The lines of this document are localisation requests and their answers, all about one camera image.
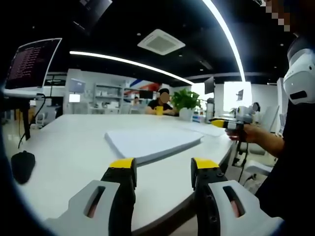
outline white tabletop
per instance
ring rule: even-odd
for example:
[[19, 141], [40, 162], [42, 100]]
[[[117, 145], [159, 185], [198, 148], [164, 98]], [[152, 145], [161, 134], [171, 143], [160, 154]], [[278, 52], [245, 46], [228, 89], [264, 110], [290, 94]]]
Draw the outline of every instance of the white tabletop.
[[[106, 131], [153, 125], [176, 127], [183, 122], [170, 116], [63, 115], [22, 146], [35, 155], [36, 166], [29, 182], [20, 190], [40, 220], [57, 218], [67, 210], [73, 195], [92, 180], [100, 180], [109, 164], [117, 159], [104, 139]], [[221, 163], [231, 145], [225, 134], [205, 136], [199, 145], [138, 167], [132, 230], [153, 227], [192, 194], [192, 157]]]

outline black sleeve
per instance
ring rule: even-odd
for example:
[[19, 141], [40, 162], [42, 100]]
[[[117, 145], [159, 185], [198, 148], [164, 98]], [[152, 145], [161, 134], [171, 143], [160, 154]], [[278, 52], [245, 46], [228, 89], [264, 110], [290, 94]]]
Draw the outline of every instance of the black sleeve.
[[156, 107], [155, 100], [151, 100], [148, 104], [148, 107], [151, 107], [154, 110], [154, 108]]
[[283, 131], [283, 139], [287, 140], [289, 137], [289, 133], [292, 132], [292, 128], [294, 127], [294, 109], [293, 109], [293, 104], [291, 101], [289, 101], [289, 104], [287, 106], [287, 114], [286, 114], [286, 121], [285, 121], [285, 126], [284, 126], [284, 131]]
[[165, 109], [164, 110], [172, 110], [173, 108], [170, 106], [170, 105], [168, 105], [167, 103], [165, 104], [165, 107], [164, 107]]

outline black ceiling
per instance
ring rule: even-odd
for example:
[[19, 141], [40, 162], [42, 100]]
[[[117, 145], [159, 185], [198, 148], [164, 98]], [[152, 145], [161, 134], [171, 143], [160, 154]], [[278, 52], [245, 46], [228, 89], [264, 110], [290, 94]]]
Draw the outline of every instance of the black ceiling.
[[[247, 80], [266, 84], [283, 76], [288, 67], [286, 51], [294, 36], [284, 32], [283, 27], [278, 26], [277, 20], [271, 19], [271, 14], [265, 13], [265, 8], [259, 7], [252, 0], [212, 2], [234, 37], [244, 71], [264, 73], [264, 76], [259, 77], [248, 76]], [[89, 36], [77, 30], [71, 23], [69, 16], [75, 15], [71, 4], [64, 8], [56, 4], [49, 6], [54, 13], [44, 13], [47, 6], [41, 4], [41, 14], [36, 13], [32, 21], [20, 21], [19, 25], [15, 25], [18, 29], [26, 28], [24, 41], [48, 36], [64, 38], [62, 48], [53, 60], [51, 71], [66, 71], [69, 66], [172, 86], [185, 85], [169, 76], [122, 62], [83, 56], [68, 57], [68, 50], [77, 50], [133, 60], [183, 78], [239, 72], [223, 30], [202, 0], [113, 0]], [[165, 56], [139, 48], [137, 44], [155, 29], [169, 33], [186, 46]], [[21, 38], [15, 44], [11, 43], [11, 53], [23, 43]], [[192, 81], [202, 82], [205, 79]], [[219, 77], [216, 83], [240, 80], [240, 77]]]

